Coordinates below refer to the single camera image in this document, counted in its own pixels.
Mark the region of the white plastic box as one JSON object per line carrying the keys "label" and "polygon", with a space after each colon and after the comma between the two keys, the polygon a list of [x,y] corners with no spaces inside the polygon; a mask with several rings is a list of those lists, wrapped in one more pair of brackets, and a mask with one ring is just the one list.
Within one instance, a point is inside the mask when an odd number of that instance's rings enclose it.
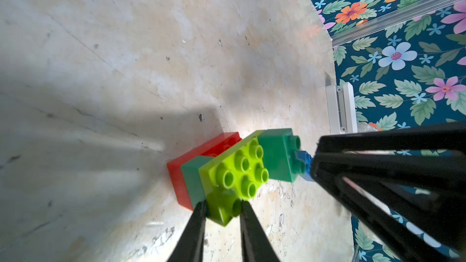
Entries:
{"label": "white plastic box", "polygon": [[325,88],[331,134],[357,133],[353,86],[346,82],[340,86],[331,85]]}

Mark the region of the red lego brick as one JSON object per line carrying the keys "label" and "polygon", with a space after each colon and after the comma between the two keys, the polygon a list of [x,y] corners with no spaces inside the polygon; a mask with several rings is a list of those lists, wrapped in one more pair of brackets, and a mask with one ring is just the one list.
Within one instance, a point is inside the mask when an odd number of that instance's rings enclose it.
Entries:
{"label": "red lego brick", "polygon": [[239,141],[238,132],[222,133],[168,162],[167,169],[179,205],[193,210],[197,203],[206,199],[199,168]]}

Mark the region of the small green lego brick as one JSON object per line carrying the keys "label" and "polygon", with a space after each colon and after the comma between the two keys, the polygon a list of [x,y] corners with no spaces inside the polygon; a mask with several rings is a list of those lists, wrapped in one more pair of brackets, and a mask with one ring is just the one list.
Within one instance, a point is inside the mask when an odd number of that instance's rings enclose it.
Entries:
{"label": "small green lego brick", "polygon": [[270,179],[293,183],[305,173],[305,162],[297,157],[301,140],[291,128],[265,130],[258,141],[264,150],[263,162]]}
{"label": "small green lego brick", "polygon": [[192,208],[194,209],[199,202],[205,201],[199,168],[210,162],[213,157],[197,156],[181,166],[184,182],[188,190],[188,195]]}

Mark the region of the lime green lego brick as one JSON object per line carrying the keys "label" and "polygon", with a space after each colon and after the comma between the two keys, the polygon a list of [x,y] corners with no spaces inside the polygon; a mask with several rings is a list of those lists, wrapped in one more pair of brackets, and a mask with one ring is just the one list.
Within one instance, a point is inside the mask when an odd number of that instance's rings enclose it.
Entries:
{"label": "lime green lego brick", "polygon": [[253,199],[268,182],[265,150],[258,140],[263,132],[255,131],[199,168],[208,218],[213,222],[227,226],[240,215],[242,201]]}

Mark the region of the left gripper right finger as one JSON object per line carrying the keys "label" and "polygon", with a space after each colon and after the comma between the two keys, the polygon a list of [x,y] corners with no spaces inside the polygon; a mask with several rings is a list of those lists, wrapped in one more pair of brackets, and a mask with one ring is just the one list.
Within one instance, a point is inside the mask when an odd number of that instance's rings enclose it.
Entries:
{"label": "left gripper right finger", "polygon": [[248,201],[241,202],[241,252],[244,262],[279,262]]}

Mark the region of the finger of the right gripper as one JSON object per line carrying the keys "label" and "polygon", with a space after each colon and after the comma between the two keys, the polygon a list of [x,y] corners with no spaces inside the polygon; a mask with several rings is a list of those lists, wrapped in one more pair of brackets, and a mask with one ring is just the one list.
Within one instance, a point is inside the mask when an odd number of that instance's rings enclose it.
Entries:
{"label": "finger of the right gripper", "polygon": [[316,154],[313,179],[405,262],[447,257],[393,218],[386,205],[422,233],[466,259],[466,159],[463,156]]}
{"label": "finger of the right gripper", "polygon": [[327,135],[320,138],[317,153],[366,150],[457,150],[466,151],[466,123],[420,126],[383,132]]}

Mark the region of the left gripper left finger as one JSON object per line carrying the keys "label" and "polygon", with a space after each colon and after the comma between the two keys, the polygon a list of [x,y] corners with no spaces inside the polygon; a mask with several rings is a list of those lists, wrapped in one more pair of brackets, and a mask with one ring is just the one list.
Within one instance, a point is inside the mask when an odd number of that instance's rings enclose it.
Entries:
{"label": "left gripper left finger", "polygon": [[207,217],[207,201],[199,202],[184,228],[168,262],[202,262]]}

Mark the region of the blue lego brick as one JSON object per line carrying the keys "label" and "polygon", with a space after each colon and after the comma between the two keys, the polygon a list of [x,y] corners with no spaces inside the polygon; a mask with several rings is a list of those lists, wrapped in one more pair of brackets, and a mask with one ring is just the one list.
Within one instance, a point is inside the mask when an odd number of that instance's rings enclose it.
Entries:
{"label": "blue lego brick", "polygon": [[313,178],[311,177],[311,165],[313,162],[313,157],[305,150],[300,150],[296,153],[296,157],[304,164],[303,173],[300,176],[309,182],[314,182]]}

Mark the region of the white teddy bear pink shirt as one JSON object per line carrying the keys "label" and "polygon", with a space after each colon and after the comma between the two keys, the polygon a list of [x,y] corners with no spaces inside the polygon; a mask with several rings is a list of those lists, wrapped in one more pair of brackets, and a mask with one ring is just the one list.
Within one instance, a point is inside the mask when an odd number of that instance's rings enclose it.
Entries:
{"label": "white teddy bear pink shirt", "polygon": [[381,131],[382,129],[378,129],[375,123],[358,122],[359,133],[381,132]]}

